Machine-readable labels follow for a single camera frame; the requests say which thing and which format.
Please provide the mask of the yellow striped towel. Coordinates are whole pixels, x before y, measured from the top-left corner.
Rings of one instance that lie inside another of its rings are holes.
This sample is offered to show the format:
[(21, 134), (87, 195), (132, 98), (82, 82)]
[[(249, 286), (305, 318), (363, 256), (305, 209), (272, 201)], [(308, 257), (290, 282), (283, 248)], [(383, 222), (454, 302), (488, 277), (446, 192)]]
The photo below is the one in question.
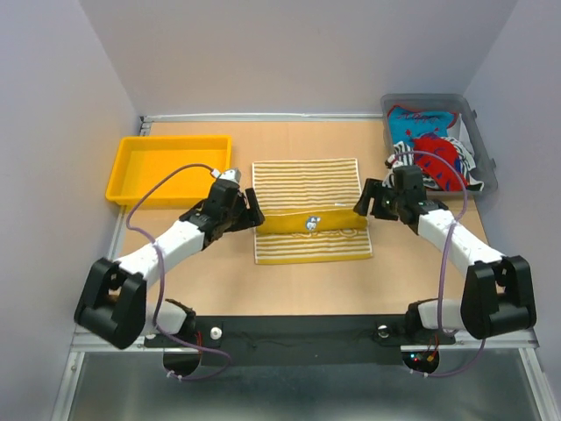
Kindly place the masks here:
[(373, 256), (367, 219), (353, 211), (362, 193), (357, 159), (257, 161), (252, 186), (265, 216), (254, 234), (256, 264)]

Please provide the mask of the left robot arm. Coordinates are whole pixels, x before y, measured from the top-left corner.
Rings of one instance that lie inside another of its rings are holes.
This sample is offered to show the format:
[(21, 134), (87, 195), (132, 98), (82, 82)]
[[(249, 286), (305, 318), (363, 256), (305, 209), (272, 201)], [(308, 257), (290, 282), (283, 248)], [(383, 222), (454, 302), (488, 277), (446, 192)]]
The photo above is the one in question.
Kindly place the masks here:
[(236, 182), (218, 179), (209, 195), (181, 215), (158, 238), (117, 260), (101, 258), (89, 270), (75, 309), (75, 322), (118, 349), (137, 337), (165, 333), (177, 346), (195, 335), (192, 311), (174, 300), (147, 302), (154, 283), (188, 257), (200, 253), (226, 232), (262, 225), (265, 218), (253, 189), (240, 190)]

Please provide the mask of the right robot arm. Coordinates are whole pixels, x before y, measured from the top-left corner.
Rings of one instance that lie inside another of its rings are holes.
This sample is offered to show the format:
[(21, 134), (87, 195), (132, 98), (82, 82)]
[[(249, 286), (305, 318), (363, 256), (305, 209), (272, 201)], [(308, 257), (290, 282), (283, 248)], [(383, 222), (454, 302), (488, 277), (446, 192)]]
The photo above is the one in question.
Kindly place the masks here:
[(443, 202), (429, 199), (420, 168), (401, 166), (393, 173), (391, 187), (381, 180), (366, 180), (355, 212), (401, 221), (441, 252), (443, 264), (451, 263), (465, 277), (461, 299), (438, 296), (409, 305), (403, 321), (406, 337), (423, 342), (442, 330), (466, 331), (482, 340), (534, 327), (537, 314), (529, 263), (491, 248), (462, 226)]

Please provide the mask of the black white striped towel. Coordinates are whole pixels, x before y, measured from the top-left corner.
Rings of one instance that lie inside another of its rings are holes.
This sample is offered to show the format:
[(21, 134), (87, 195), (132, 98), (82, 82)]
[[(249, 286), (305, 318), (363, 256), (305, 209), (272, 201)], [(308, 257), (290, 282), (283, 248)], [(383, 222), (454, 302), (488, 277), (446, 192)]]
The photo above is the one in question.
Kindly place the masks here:
[[(468, 191), (482, 190), (484, 187), (484, 183), (482, 181), (477, 180), (473, 176), (474, 169), (476, 168), (476, 166), (472, 153), (459, 140), (453, 137), (447, 137), (443, 139), (449, 140), (455, 146), (455, 148), (458, 151), (459, 157), (462, 160), (461, 168), (463, 170), (465, 179), (468, 182), (468, 185), (467, 187), (465, 187), (465, 189)], [(412, 166), (412, 165), (416, 165), (414, 162), (414, 158), (415, 158), (414, 143), (412, 146), (409, 146), (407, 144), (404, 144), (403, 142), (400, 142), (394, 144), (394, 153), (391, 154), (388, 159), (390, 160), (398, 159), (401, 162), (401, 166)], [(428, 175), (426, 175), (423, 170), (422, 170), (422, 174), (423, 174), (423, 185), (426, 189), (433, 190), (433, 191), (444, 191), (438, 188), (434, 180)]]

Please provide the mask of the turquoise red patterned towel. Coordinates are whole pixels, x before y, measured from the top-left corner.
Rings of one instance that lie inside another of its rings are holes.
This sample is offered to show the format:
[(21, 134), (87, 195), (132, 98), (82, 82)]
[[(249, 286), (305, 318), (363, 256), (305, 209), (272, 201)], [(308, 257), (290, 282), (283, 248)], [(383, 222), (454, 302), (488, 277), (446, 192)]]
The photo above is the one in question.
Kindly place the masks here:
[(448, 136), (458, 119), (458, 114), (449, 111), (411, 111), (394, 106), (387, 114), (388, 130), (392, 143), (403, 142), (409, 146), (413, 140), (427, 133), (443, 138)]

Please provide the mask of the red blue patterned towel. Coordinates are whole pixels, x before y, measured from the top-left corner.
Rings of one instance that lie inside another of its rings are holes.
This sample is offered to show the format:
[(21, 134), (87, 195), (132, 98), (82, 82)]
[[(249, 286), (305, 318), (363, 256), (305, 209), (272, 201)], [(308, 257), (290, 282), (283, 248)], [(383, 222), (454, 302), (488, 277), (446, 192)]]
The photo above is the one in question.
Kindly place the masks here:
[(423, 135), (413, 139), (414, 162), (444, 191), (461, 191), (467, 187), (462, 160), (455, 146), (446, 139)]

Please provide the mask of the grey plastic bin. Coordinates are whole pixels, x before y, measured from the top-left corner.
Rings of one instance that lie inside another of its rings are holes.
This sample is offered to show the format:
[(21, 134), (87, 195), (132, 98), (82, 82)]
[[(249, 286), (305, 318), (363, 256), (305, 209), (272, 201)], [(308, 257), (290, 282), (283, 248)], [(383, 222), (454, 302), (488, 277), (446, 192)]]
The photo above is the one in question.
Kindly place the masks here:
[(467, 100), (460, 94), (385, 94), (380, 99), (382, 109), (382, 121), (384, 125), (384, 142), (387, 154), (394, 152), (393, 136), (389, 129), (388, 116), (394, 106), (412, 111), (448, 111), (456, 113), (465, 125), (469, 140), (474, 151), (476, 168), (473, 176), (484, 183), (480, 191), (469, 191), (472, 197), (486, 196), (494, 193), (498, 188), (498, 182), (494, 170), (496, 164), (487, 152), (486, 144), (481, 137), (477, 125), (477, 113), (471, 108)]

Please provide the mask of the yellow plastic tray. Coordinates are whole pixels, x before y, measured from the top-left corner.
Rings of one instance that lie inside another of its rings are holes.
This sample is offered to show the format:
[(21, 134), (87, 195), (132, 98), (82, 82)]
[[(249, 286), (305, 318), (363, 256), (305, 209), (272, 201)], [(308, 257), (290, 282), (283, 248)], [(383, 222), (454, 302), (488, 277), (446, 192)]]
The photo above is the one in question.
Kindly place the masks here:
[[(228, 135), (137, 136), (121, 139), (105, 192), (108, 201), (135, 205), (157, 182), (188, 164), (221, 172), (231, 164)], [(204, 168), (184, 169), (141, 205), (143, 209), (189, 208), (208, 193), (214, 178)]]

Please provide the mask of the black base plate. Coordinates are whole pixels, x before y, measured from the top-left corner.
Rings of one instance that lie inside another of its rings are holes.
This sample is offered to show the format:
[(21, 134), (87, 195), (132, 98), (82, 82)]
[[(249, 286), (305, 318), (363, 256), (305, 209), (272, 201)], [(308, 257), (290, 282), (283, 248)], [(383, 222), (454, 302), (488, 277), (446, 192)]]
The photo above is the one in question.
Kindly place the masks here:
[(400, 365), (403, 346), (455, 343), (435, 330), (409, 331), (403, 315), (198, 316), (196, 330), (204, 346), (246, 367)]

